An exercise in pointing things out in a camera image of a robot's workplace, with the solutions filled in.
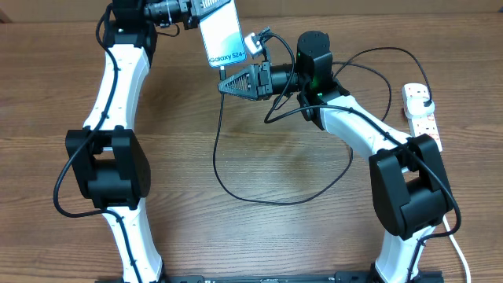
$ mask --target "white smartphone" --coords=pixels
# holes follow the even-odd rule
[[[200,30],[211,67],[217,68],[246,60],[234,0],[201,20]]]

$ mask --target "black cable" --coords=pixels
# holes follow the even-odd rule
[[[347,63],[347,62],[341,62],[341,61],[335,61],[333,62],[332,64],[346,64],[346,65],[349,65],[349,66],[354,66],[354,67],[358,67],[358,68],[364,68],[365,70],[368,70],[368,71],[371,71],[372,73],[378,75],[379,77],[381,77],[384,82],[386,82],[387,84],[387,89],[389,90],[389,93],[390,93],[390,97],[387,101],[387,107],[386,107],[386,112],[384,113],[384,116],[383,118],[381,119],[381,121],[385,121],[386,117],[387,117],[387,114],[390,112],[390,108],[391,108],[391,102],[392,102],[392,95],[391,95],[391,84],[390,82],[386,79],[386,77],[381,74],[380,72],[378,72],[377,70],[375,69],[372,69],[372,68],[369,68],[367,66],[364,66],[364,65],[360,65],[360,64],[355,64],[355,63]]]
[[[160,32],[160,31],[158,31],[157,34],[158,35],[169,36],[169,37],[177,37],[177,36],[179,36],[180,35],[180,27],[176,23],[173,23],[173,24],[176,26],[176,33],[174,35],[167,34],[167,33]]]
[[[107,6],[107,9],[105,10],[105,13],[101,17],[101,19],[98,21],[97,27],[96,27],[96,40],[100,44],[100,46],[105,50],[105,52],[108,54],[110,59],[112,60],[113,63],[113,70],[114,70],[114,77],[113,77],[113,82],[112,82],[112,89],[110,90],[110,94],[108,96],[107,103],[105,105],[105,109],[101,113],[101,118],[99,122],[97,123],[97,126],[91,131],[89,136],[87,136],[86,140],[77,148],[77,150],[70,156],[68,159],[67,163],[64,165],[63,169],[61,170],[61,173],[59,174],[56,184],[54,185],[54,191],[53,191],[53,202],[54,202],[54,207],[56,210],[61,213],[62,215],[69,217],[69,218],[82,218],[82,217],[87,217],[91,215],[99,215],[99,214],[110,214],[116,217],[116,221],[120,225],[120,229],[122,230],[123,236],[124,236],[124,243],[126,245],[126,250],[127,254],[130,259],[130,264],[134,269],[134,272],[136,273],[136,277],[138,279],[138,282],[141,283],[141,276],[140,272],[138,270],[138,267],[136,265],[136,260],[133,258],[133,252],[131,251],[130,248],[130,242],[129,238],[127,236],[126,232],[126,227],[124,226],[124,222],[122,217],[117,214],[114,211],[109,211],[109,210],[95,210],[95,211],[89,211],[89,212],[82,212],[82,213],[70,213],[65,211],[59,203],[59,191],[61,187],[61,183],[63,182],[64,176],[67,174],[68,170],[70,169],[70,166],[73,164],[75,161],[75,158],[77,155],[84,149],[84,147],[88,146],[90,144],[90,141],[93,139],[93,137],[96,135],[96,133],[100,130],[101,126],[103,126],[103,123],[105,120],[108,118],[108,110],[110,109],[110,106],[112,104],[113,96],[116,92],[116,87],[117,87],[117,80],[119,79],[119,66],[117,64],[117,61],[115,57],[113,56],[112,52],[108,49],[107,46],[102,42],[101,37],[100,37],[100,27],[103,23],[105,23],[105,28],[108,28],[109,25],[109,18],[110,18],[110,12],[112,11],[112,4],[109,4]]]
[[[346,62],[333,62],[332,64],[345,64]],[[380,76],[387,84],[387,87],[389,89],[389,93],[390,93],[390,97],[389,97],[389,101],[388,101],[388,104],[387,104],[387,109],[386,109],[386,112],[383,116],[383,118],[381,119],[382,121],[384,121],[387,117],[387,114],[389,113],[390,111],[390,107],[391,107],[391,84],[389,83],[389,81],[387,80],[387,78],[381,74],[380,72],[372,69],[372,68],[369,68],[369,67],[366,67],[366,66],[363,66],[363,65],[360,65],[360,64],[354,64],[354,63],[349,63],[350,66],[355,66],[355,67],[359,67],[359,68],[364,68],[366,70],[369,70],[375,74],[377,74],[378,76]],[[278,110],[279,108],[281,108],[283,105],[285,105],[285,103],[290,99],[291,96],[288,97],[288,99],[283,102],[279,107],[277,107],[276,109],[274,110]],[[274,104],[276,105],[277,104],[277,101],[279,100],[278,99],[279,97],[276,98],[276,100],[274,101]],[[301,200],[301,201],[296,201],[296,202],[286,202],[286,203],[283,203],[283,202],[275,202],[275,201],[265,201],[265,200],[249,200],[249,199],[245,199],[245,198],[242,198],[242,197],[238,197],[236,196],[235,194],[231,193],[227,188],[226,186],[223,184],[222,180],[220,179],[220,176],[218,175],[218,172],[217,172],[217,168],[216,168],[216,152],[217,152],[217,148],[218,148],[218,139],[220,137],[220,130],[221,130],[221,127],[222,127],[222,116],[223,116],[223,108],[224,108],[224,100],[225,100],[225,97],[224,95],[222,95],[222,101],[221,101],[221,104],[220,104],[220,116],[218,118],[218,129],[217,129],[217,136],[216,136],[216,139],[215,139],[215,147],[213,148],[213,171],[215,172],[215,177],[217,178],[218,180],[218,183],[220,183],[220,186],[226,191],[226,193],[228,193],[230,196],[238,199],[238,200],[242,200],[242,201],[247,201],[247,202],[252,202],[252,203],[259,203],[259,204],[273,204],[273,205],[296,205],[296,204],[303,204],[303,203],[306,203],[307,201],[310,201],[310,200],[313,200],[314,198],[316,197],[319,197],[320,195],[322,195],[324,192],[327,191],[327,189],[330,189],[336,182],[338,182],[345,174],[346,172],[349,170],[349,168],[351,167],[351,164],[353,162],[353,149],[351,149],[351,154],[350,154],[350,159],[349,159],[349,162],[348,162],[348,165],[347,167],[344,169],[344,171],[332,182],[330,183],[328,186],[326,186],[323,190],[321,190],[319,193],[316,193],[315,195],[313,195],[312,197],[309,197],[305,200]]]
[[[222,180],[220,179],[220,176],[218,175],[217,166],[216,166],[216,154],[217,154],[217,148],[218,148],[218,139],[220,137],[220,129],[222,128],[222,116],[223,116],[224,100],[225,100],[225,94],[222,94],[222,100],[220,102],[220,116],[218,118],[217,136],[215,138],[215,146],[213,147],[213,171],[215,172],[215,177],[217,178],[218,183],[220,183],[220,186],[226,191],[226,193],[228,193],[230,196],[234,197],[235,199],[242,200],[242,201],[247,201],[247,202],[252,202],[252,203],[257,203],[257,204],[272,204],[272,205],[281,205],[281,206],[304,204],[304,203],[306,203],[308,201],[311,201],[311,200],[319,197],[324,192],[326,192],[328,189],[330,189],[335,183],[337,183],[346,174],[346,172],[349,170],[351,164],[353,163],[353,149],[351,149],[350,150],[349,163],[347,164],[347,166],[344,169],[344,171],[333,182],[331,182],[328,186],[326,186],[320,192],[314,194],[312,197],[308,197],[305,200],[294,201],[294,202],[276,202],[276,201],[267,201],[267,200],[249,200],[249,199],[245,199],[243,197],[238,197],[235,194],[231,193],[226,188],[226,186],[223,184]]]
[[[292,70],[290,71],[290,76],[288,77],[288,81],[286,82],[285,88],[283,89],[283,91],[281,91],[280,96],[276,100],[274,100],[273,106],[270,108],[269,112],[267,113],[266,118],[264,118],[264,123],[268,123],[269,117],[273,114],[274,109],[277,108],[277,105],[280,103],[281,99],[286,94],[286,91],[287,91],[288,87],[290,86],[290,82],[292,81],[293,73],[295,72],[295,69],[296,69],[296,57],[293,54],[293,51],[290,48],[290,46],[288,45],[288,43],[281,36],[279,36],[273,32],[267,33],[266,36],[274,37],[274,38],[278,39],[281,43],[283,43],[283,45],[285,46],[288,53],[290,53],[290,57],[292,59]]]
[[[364,53],[368,53],[368,52],[371,52],[371,51],[376,51],[376,50],[398,50],[398,51],[402,51],[404,53],[407,53],[409,56],[411,56],[414,61],[416,61],[416,64],[417,64],[417,67],[419,67],[419,69],[421,70],[421,74],[423,74],[423,77],[424,77],[424,81],[426,82],[426,87],[428,88],[428,93],[430,94],[430,99],[428,99],[428,101],[426,101],[424,103],[424,106],[429,106],[432,102],[433,102],[433,93],[431,92],[431,87],[430,87],[430,83],[428,82],[428,77],[426,76],[426,72],[424,72],[424,69],[423,69],[423,66],[421,66],[421,63],[419,63],[419,60],[409,51],[407,50],[404,50],[402,48],[398,48],[398,47],[377,47],[377,48],[372,48],[372,49],[369,49],[369,50],[363,50],[362,52],[359,52],[357,54],[355,54],[353,57],[351,57],[348,61],[346,61],[345,64],[343,64],[339,70],[336,72],[336,74],[333,76],[334,78],[337,77],[337,75],[339,75],[339,73],[349,64],[351,63],[356,57],[364,54]]]
[[[281,105],[279,105],[277,108],[275,108],[274,111],[277,111],[277,110],[281,109],[281,107],[283,107],[290,100],[290,98],[292,98],[292,95],[288,95],[286,97],[286,100],[283,103],[281,103]]]

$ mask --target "wood grain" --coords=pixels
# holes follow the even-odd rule
[[[264,25],[296,46],[304,31],[330,35],[343,60],[376,46],[415,53],[430,79],[442,153],[463,213],[456,238],[474,281],[503,276],[503,38],[501,14],[289,17],[244,19],[243,33]],[[0,281],[92,282],[122,272],[112,234],[101,217],[66,219],[52,191],[68,158],[64,136],[90,112],[103,72],[95,23],[0,25]],[[271,41],[274,63],[288,61]],[[407,130],[403,84],[422,82],[406,55],[375,52],[358,60],[393,86],[387,122]],[[347,69],[340,75],[363,107],[384,114],[379,77]],[[226,195],[211,168],[220,96],[198,31],[159,38],[141,92],[136,132],[152,167],[147,200],[156,247],[169,274],[204,276],[322,274],[366,270],[380,252],[383,228],[372,206],[369,171],[356,157],[347,175],[308,204],[279,208]],[[287,108],[295,108],[291,103]],[[330,183],[347,165],[348,149],[301,115],[262,123],[269,102],[226,99],[218,169],[243,197],[300,200]],[[61,192],[71,211],[92,208],[73,174]],[[429,241],[425,270],[463,282],[448,240]]]
[[[0,24],[11,23],[12,21],[7,17],[7,15],[0,9]]]
[[[13,23],[98,21],[110,0],[0,0]],[[496,13],[501,0],[236,0],[240,17]]]

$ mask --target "robotic arm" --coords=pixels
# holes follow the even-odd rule
[[[116,20],[105,19],[103,43],[115,58],[119,71],[107,119],[89,145],[78,152],[72,164],[80,191],[95,208],[113,211],[123,219],[104,214],[112,228],[123,277],[118,282],[165,282],[163,261],[153,244],[146,215],[145,198],[150,190],[150,166],[134,135],[134,117],[141,86],[148,75],[156,50],[155,26],[183,22],[197,28],[201,19],[227,5],[230,0],[113,0]],[[114,80],[114,64],[106,53],[105,73],[96,103],[82,130],[66,137],[68,155],[97,127],[105,110]],[[113,151],[115,159],[98,160],[94,155]]]
[[[378,120],[362,108],[353,96],[333,78],[332,53],[326,34],[308,31],[297,44],[296,64],[273,66],[265,45],[270,39],[269,28],[259,35],[250,34],[244,41],[253,57],[263,54],[261,64],[249,65],[236,75],[220,82],[218,89],[252,101],[266,100],[280,94],[299,91],[297,101],[306,121],[312,121],[321,130],[342,138],[361,157],[368,160],[373,191],[373,204],[377,217],[386,229],[380,256],[372,265],[371,272],[361,281],[352,281],[351,272],[338,272],[338,282],[385,282],[408,281],[409,265],[414,259],[414,249],[420,238],[431,234],[453,204],[431,181],[427,172],[394,142],[382,135],[368,121],[352,112],[334,108],[309,108],[310,106],[337,106],[349,108],[368,117],[407,149],[418,155],[441,181],[448,186],[446,172],[439,149],[427,135],[411,138]],[[403,173],[419,171],[419,178],[406,182]],[[420,273],[417,268],[420,254],[411,272],[414,282],[439,282],[441,273]]]

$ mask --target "black joint housing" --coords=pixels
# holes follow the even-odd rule
[[[406,147],[437,175],[450,192],[449,180],[439,148],[423,134],[410,138]],[[419,168],[399,147],[382,149],[369,158],[374,210],[384,228],[403,240],[427,226],[437,226],[453,209],[453,203],[432,176]],[[419,177],[406,182],[402,169],[419,171]]]
[[[270,66],[270,81],[273,87],[273,94],[281,94],[290,78],[292,64],[281,64]],[[299,75],[293,72],[292,80],[288,85],[286,93],[298,91],[300,88]]]
[[[65,144],[69,156],[90,133],[89,128],[68,131]],[[115,159],[96,159],[94,155],[101,154],[106,147],[112,148]],[[149,194],[149,161],[133,130],[117,126],[115,130],[98,131],[77,154],[72,166],[80,193],[93,200],[95,208],[127,206],[134,210],[140,198]]]
[[[304,32],[297,42],[296,72],[308,75],[315,92],[333,86],[330,38],[321,31]]]
[[[105,20],[106,47],[114,44],[133,44],[144,48],[152,64],[156,52],[157,31],[153,22],[145,18],[145,0],[114,0],[113,12],[116,20]]]

